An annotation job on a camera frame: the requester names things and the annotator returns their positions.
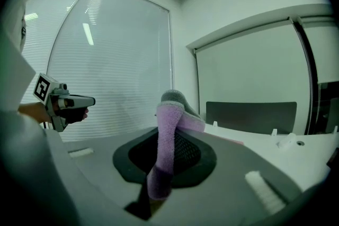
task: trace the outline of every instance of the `gray panel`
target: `gray panel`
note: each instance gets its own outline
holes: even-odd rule
[[[297,112],[296,102],[286,103],[206,103],[206,122],[244,132],[278,134],[293,131]]]
[[[134,216],[127,216],[126,212],[119,208],[115,202],[110,201],[106,194],[103,194],[97,186],[93,186],[83,173],[77,168],[66,146],[63,144],[56,131],[47,130],[47,140],[51,149],[57,172],[76,206],[81,219],[81,225],[147,225],[141,219]],[[100,164],[95,164],[92,173],[100,171]],[[117,181],[110,183],[110,190],[116,191],[119,187]]]
[[[326,133],[332,133],[335,126],[339,126],[339,98],[331,99]]]
[[[116,148],[150,130],[65,144],[69,151],[82,148],[94,150],[91,155],[73,159],[83,176],[98,192],[101,192],[95,197],[104,196],[104,199],[100,200],[93,198],[94,205],[98,205],[97,201],[110,199],[111,203],[122,208],[137,199],[141,185],[125,182],[114,168],[112,156]],[[168,200],[150,222],[164,226],[211,224],[224,226],[246,225],[266,218],[267,212],[244,178],[251,170],[259,170],[286,202],[291,202],[300,195],[300,189],[288,176],[248,148],[204,133],[186,132],[214,149],[217,165],[212,174],[199,186],[173,189]],[[65,150],[60,139],[56,139],[56,135],[52,136],[55,138],[49,138],[50,146],[53,156],[57,158],[57,168],[65,180],[66,188],[75,198],[76,204],[83,200],[88,201],[87,194],[94,196],[93,192],[87,191],[88,185],[83,185],[84,181],[79,180],[80,176],[75,178],[74,173],[70,172],[70,165],[67,164],[73,163],[69,157],[61,157],[65,155]],[[85,207],[80,211],[89,212]]]

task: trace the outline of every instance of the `white table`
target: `white table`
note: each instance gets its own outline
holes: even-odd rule
[[[298,135],[294,144],[285,149],[276,145],[285,136],[248,133],[206,124],[205,133],[221,138],[241,141],[258,155],[290,176],[301,188],[307,190],[323,181],[330,169],[326,165],[334,150],[339,147],[336,134]]]

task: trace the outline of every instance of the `window blinds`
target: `window blinds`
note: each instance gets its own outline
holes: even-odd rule
[[[293,133],[304,134],[310,103],[308,66],[289,21],[245,31],[199,49],[197,63],[203,117],[206,102],[297,102]]]
[[[60,26],[77,0],[28,0],[26,5],[26,43],[22,55],[36,75],[21,103],[34,103],[33,88],[39,73],[46,73],[48,60]]]
[[[96,104],[62,139],[156,126],[156,106],[172,86],[170,52],[167,10],[145,0],[79,0],[59,32],[48,75]]]

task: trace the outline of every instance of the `person's arm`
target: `person's arm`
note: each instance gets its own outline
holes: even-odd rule
[[[22,104],[19,112],[35,119],[38,123],[51,122],[50,116],[42,103]]]

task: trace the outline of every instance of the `window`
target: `window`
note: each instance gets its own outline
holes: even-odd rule
[[[36,75],[21,103],[34,103],[33,88],[39,73],[46,73],[49,56],[68,11],[77,0],[28,0],[26,5],[26,43],[22,55]]]
[[[53,47],[47,74],[71,94],[91,96],[88,119],[63,140],[107,137],[156,126],[172,87],[168,11],[145,0],[79,0]]]

